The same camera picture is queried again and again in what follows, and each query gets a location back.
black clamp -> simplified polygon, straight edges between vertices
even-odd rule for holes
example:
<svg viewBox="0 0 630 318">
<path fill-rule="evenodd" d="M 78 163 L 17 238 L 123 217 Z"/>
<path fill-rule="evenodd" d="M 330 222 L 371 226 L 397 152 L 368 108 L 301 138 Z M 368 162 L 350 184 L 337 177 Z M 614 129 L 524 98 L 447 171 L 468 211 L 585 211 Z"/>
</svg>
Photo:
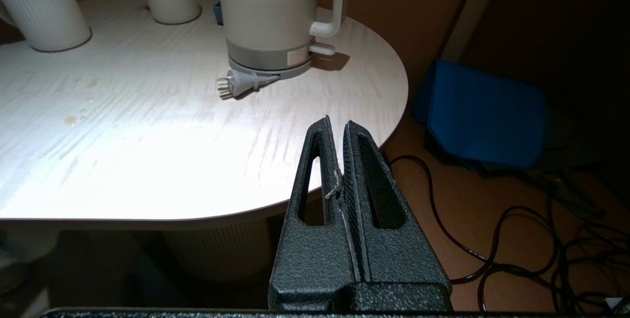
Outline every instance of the black clamp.
<svg viewBox="0 0 630 318">
<path fill-rule="evenodd" d="M 324 226 L 302 219 L 313 159 Z M 293 312 L 449 312 L 450 281 L 369 132 L 344 129 L 344 176 L 328 116 L 306 134 L 268 304 Z"/>
</svg>

table top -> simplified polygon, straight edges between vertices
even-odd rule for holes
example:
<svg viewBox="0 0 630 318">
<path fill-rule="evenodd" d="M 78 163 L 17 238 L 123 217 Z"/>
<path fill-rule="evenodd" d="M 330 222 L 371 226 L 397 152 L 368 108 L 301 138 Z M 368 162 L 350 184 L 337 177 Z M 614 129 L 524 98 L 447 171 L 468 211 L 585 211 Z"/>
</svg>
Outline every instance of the table top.
<svg viewBox="0 0 630 318">
<path fill-rule="evenodd" d="M 221 100 L 216 79 L 229 66 L 217 1 L 199 0 L 200 18 L 166 26 L 144 0 L 85 0 L 93 37 L 84 46 L 0 46 L 0 221 L 255 213 L 288 200 L 306 130 L 326 114 L 340 163 L 348 120 L 377 145 L 391 135 L 407 101 L 405 69 L 351 18 L 318 38 L 349 56 L 340 70 L 322 60 L 322 69 Z M 320 185 L 315 171 L 309 188 Z"/>
</svg>

table base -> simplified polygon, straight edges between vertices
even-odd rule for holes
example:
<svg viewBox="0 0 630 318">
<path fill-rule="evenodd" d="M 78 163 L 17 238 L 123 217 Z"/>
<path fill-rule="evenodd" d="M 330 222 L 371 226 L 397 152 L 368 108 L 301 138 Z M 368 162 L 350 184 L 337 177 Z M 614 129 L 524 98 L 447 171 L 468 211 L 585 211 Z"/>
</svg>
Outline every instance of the table base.
<svg viewBox="0 0 630 318">
<path fill-rule="evenodd" d="M 263 270 L 272 256 L 266 219 L 162 234 L 182 269 L 200 280 L 249 278 Z"/>
</svg>

black cable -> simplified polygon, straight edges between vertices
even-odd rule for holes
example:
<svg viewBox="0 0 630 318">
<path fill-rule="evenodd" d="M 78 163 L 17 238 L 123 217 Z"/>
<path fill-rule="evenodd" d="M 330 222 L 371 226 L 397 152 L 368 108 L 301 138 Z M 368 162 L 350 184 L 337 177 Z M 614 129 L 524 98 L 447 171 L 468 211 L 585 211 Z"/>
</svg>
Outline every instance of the black cable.
<svg viewBox="0 0 630 318">
<path fill-rule="evenodd" d="M 393 159 L 389 163 L 389 167 L 391 168 L 391 166 L 394 163 L 403 159 L 414 161 L 414 163 L 418 164 L 424 170 L 427 176 L 429 201 L 431 205 L 431 210 L 434 214 L 435 220 L 438 223 L 439 228 L 444 233 L 444 235 L 446 235 L 449 240 L 451 240 L 457 247 L 465 251 L 468 255 L 471 255 L 475 257 L 475 259 L 481 260 L 481 262 L 483 262 L 483 265 L 481 266 L 481 268 L 474 271 L 474 273 L 470 275 L 466 275 L 461 278 L 455 278 L 451 280 L 451 283 L 453 285 L 459 285 L 459 284 L 466 284 L 466 283 L 472 282 L 474 280 L 477 280 L 477 278 L 481 278 L 479 282 L 479 287 L 477 288 L 477 304 L 479 305 L 479 309 L 481 311 L 484 311 L 484 312 L 487 311 L 486 304 L 484 302 L 484 288 L 485 288 L 488 278 L 490 278 L 491 275 L 503 272 L 503 273 L 508 273 L 509 275 L 527 278 L 528 280 L 531 280 L 532 282 L 549 289 L 549 291 L 551 292 L 554 309 L 556 309 L 556 311 L 559 313 L 584 314 L 585 311 L 583 307 L 581 306 L 581 304 L 589 304 L 594 307 L 598 307 L 602 309 L 603 312 L 608 312 L 608 313 L 610 312 L 606 304 L 592 299 L 592 298 L 606 298 L 606 297 L 609 297 L 609 295 L 602 292 L 594 292 L 594 291 L 583 292 L 578 295 L 574 293 L 573 288 L 571 287 L 571 284 L 569 282 L 569 268 L 572 265 L 577 265 L 577 264 L 596 264 L 596 265 L 606 265 L 606 266 L 617 266 L 617 269 L 619 269 L 619 267 L 630 268 L 630 263 L 612 259 L 614 256 L 617 256 L 617 255 L 630 254 L 630 251 L 629 251 L 630 235 L 616 228 L 605 226 L 604 224 L 600 224 L 596 222 L 585 222 L 583 225 L 583 229 L 585 229 L 593 237 L 580 237 L 578 239 L 569 241 L 567 244 L 563 244 L 562 240 L 560 239 L 560 236 L 558 235 L 558 232 L 556 231 L 554 220 L 553 220 L 553 199 L 554 198 L 552 196 L 549 196 L 547 198 L 547 203 L 545 207 L 545 210 L 547 212 L 546 213 L 547 217 L 525 206 L 512 206 L 508 208 L 507 210 L 505 210 L 502 213 L 501 217 L 499 218 L 497 225 L 495 226 L 495 230 L 492 237 L 490 255 L 488 255 L 488 257 L 485 257 L 484 255 L 477 253 L 477 251 L 473 251 L 472 249 L 468 248 L 467 246 L 459 242 L 459 240 L 455 239 L 455 237 L 453 237 L 453 235 L 451 235 L 450 232 L 448 232 L 448 230 L 442 223 L 441 218 L 437 211 L 436 204 L 435 204 L 433 179 L 431 176 L 431 172 L 428 165 L 422 159 L 413 155 L 402 155 L 400 157 L 396 157 L 395 159 Z M 553 240 L 553 253 L 551 255 L 551 258 L 548 260 L 547 264 L 539 270 L 529 271 L 525 268 L 522 268 L 520 266 L 516 266 L 513 264 L 501 264 L 501 263 L 495 262 L 495 257 L 497 256 L 499 242 L 500 242 L 502 225 L 513 211 L 524 211 L 528 213 L 529 215 L 533 215 L 536 218 L 537 222 L 545 226 L 545 229 L 547 229 L 549 233 L 551 233 L 552 240 Z M 598 233 L 597 230 L 607 230 L 610 232 L 614 232 L 616 235 L 621 235 L 624 238 L 607 237 Z M 594 242 L 594 241 L 607 244 L 608 246 L 611 246 L 612 248 L 610 248 L 610 250 L 607 250 L 607 251 L 602 251 L 601 253 L 597 255 L 586 255 L 583 257 L 577 257 L 570 260 L 567 258 L 567 250 L 569 248 L 573 246 L 578 246 L 578 244 L 581 244 L 584 242 Z M 620 244 L 623 244 L 623 243 L 626 244 L 625 248 L 623 248 L 623 246 L 620 246 Z M 540 276 L 543 275 L 544 273 L 547 273 L 549 270 L 551 270 L 551 268 L 553 268 L 556 262 L 558 266 L 556 269 L 554 269 L 551 275 L 551 281 L 548 282 L 547 280 L 542 279 Z"/>
</svg>

blue object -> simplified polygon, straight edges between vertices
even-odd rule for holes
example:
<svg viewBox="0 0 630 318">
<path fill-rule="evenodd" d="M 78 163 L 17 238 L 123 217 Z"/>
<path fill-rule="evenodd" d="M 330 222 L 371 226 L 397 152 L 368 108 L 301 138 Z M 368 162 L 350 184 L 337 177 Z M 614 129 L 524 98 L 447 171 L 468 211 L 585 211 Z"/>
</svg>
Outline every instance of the blue object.
<svg viewBox="0 0 630 318">
<path fill-rule="evenodd" d="M 214 17 L 217 19 L 217 24 L 223 25 L 223 13 L 221 12 L 221 2 L 214 4 Z"/>
<path fill-rule="evenodd" d="M 438 60 L 411 114 L 456 157 L 528 169 L 542 155 L 544 95 L 524 83 Z"/>
</svg>

